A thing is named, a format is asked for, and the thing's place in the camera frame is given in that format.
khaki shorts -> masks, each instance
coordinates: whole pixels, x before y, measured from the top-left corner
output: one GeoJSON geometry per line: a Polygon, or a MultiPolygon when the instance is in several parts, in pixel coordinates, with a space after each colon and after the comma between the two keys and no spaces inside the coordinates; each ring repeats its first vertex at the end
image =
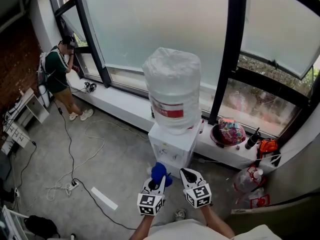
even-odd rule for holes
{"type": "Polygon", "coordinates": [[[53,93],[53,96],[63,105],[65,105],[67,110],[69,110],[75,103],[69,87],[60,92],[53,93]]]}

window frame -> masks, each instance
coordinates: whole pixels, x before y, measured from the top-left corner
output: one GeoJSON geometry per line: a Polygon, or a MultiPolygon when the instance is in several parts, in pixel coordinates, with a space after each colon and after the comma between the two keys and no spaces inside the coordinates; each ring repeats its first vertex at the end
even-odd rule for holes
{"type": "MultiPolygon", "coordinates": [[[[76,55],[75,63],[78,67],[81,68],[79,76],[81,78],[103,83],[106,88],[113,87],[115,89],[145,99],[149,99],[149,94],[147,91],[112,81],[108,68],[102,63],[102,54],[99,49],[96,36],[93,34],[93,26],[91,23],[91,19],[90,17],[87,18],[86,16],[86,10],[88,9],[86,8],[87,5],[84,4],[82,0],[69,0],[62,6],[59,6],[63,3],[62,1],[63,0],[51,0],[52,9],[61,35],[67,35],[66,29],[61,24],[61,15],[68,9],[72,8],[73,6],[76,6],[81,26],[88,44],[87,47],[77,47],[74,49],[76,55]],[[96,68],[99,72],[100,78],[84,73],[83,68],[85,67],[85,63],[79,55],[86,53],[92,55],[96,68]]],[[[312,10],[315,14],[317,14],[320,17],[320,0],[297,1],[305,5],[307,8],[312,10]]],[[[238,66],[239,56],[245,55],[260,62],[274,66],[276,69],[282,70],[286,73],[289,73],[290,75],[293,75],[286,68],[278,65],[276,61],[270,61],[265,58],[256,56],[254,54],[249,54],[241,50],[245,27],[246,9],[247,0],[228,0],[225,44],[218,84],[212,104],[212,109],[210,112],[203,110],[202,118],[207,119],[210,125],[216,124],[218,119],[221,118],[221,116],[218,115],[218,113],[224,98],[225,90],[227,88],[228,79],[234,79],[236,81],[248,84],[250,86],[266,91],[272,95],[275,95],[300,108],[300,112],[297,115],[295,115],[295,117],[285,127],[280,136],[273,136],[266,132],[261,132],[261,136],[263,138],[277,139],[279,147],[282,147],[300,129],[300,127],[306,122],[308,117],[312,114],[314,109],[320,103],[320,95],[317,96],[317,94],[320,94],[320,74],[315,79],[309,95],[305,96],[300,92],[294,90],[293,88],[290,88],[287,85],[282,84],[272,78],[238,66]]],[[[242,126],[244,127],[248,135],[253,134],[256,130],[255,128],[249,125],[242,124],[242,126]]]]}

white t-shirt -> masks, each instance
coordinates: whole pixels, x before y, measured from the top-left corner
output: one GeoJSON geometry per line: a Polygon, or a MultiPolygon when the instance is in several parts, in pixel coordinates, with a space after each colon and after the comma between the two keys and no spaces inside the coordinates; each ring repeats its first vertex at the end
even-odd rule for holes
{"type": "MultiPolygon", "coordinates": [[[[163,226],[154,226],[145,240],[227,240],[220,233],[194,219],[176,221],[163,226]]],[[[281,240],[266,225],[239,234],[233,240],[281,240]]]]}

brick wall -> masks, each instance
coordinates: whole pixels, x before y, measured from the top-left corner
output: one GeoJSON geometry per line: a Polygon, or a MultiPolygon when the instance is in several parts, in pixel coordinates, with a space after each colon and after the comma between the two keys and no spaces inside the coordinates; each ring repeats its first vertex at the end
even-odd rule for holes
{"type": "Polygon", "coordinates": [[[15,21],[0,33],[0,111],[8,108],[29,87],[37,94],[36,71],[40,46],[31,20],[27,15],[15,21]]]}

black bottle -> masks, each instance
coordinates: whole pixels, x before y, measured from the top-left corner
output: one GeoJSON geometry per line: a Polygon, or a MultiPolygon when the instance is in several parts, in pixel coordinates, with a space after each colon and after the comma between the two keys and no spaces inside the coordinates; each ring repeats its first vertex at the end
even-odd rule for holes
{"type": "Polygon", "coordinates": [[[259,129],[256,129],[255,133],[253,135],[251,135],[251,137],[248,139],[247,143],[245,144],[245,148],[247,150],[251,149],[259,140],[259,138],[261,137],[261,134],[259,132],[259,129]]]}

